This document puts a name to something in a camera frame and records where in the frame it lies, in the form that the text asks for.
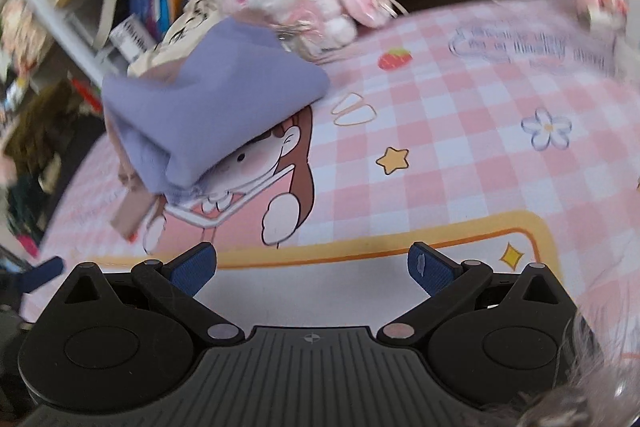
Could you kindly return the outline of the cream canvas tote bag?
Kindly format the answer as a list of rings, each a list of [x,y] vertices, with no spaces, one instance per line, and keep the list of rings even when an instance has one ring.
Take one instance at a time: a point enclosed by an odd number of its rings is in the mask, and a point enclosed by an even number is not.
[[[140,77],[151,68],[183,60],[223,18],[221,0],[188,0],[163,40],[132,62],[127,74]]]

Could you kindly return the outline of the white slim box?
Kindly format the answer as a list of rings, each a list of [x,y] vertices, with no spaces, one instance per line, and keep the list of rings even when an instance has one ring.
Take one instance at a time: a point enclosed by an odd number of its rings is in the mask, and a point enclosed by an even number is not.
[[[129,64],[137,61],[143,53],[156,46],[155,39],[139,20],[139,17],[134,14],[114,27],[108,38]]]

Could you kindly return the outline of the pink checked cartoon mat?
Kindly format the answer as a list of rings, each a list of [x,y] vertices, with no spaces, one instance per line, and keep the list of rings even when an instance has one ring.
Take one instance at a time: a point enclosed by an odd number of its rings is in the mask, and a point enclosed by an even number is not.
[[[541,262],[599,333],[639,328],[639,93],[567,0],[398,20],[328,67],[325,98],[227,161],[212,194],[111,227],[125,191],[101,139],[40,249],[126,270],[207,241],[198,292],[242,329],[369,325],[423,299],[424,242],[513,274]]]

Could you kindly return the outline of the purple garment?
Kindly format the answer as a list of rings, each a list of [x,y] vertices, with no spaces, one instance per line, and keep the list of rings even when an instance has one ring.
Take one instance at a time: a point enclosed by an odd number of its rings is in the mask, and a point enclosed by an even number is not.
[[[276,33],[233,17],[183,60],[102,84],[104,114],[145,190],[171,202],[205,191],[218,162],[326,95],[329,76]]]

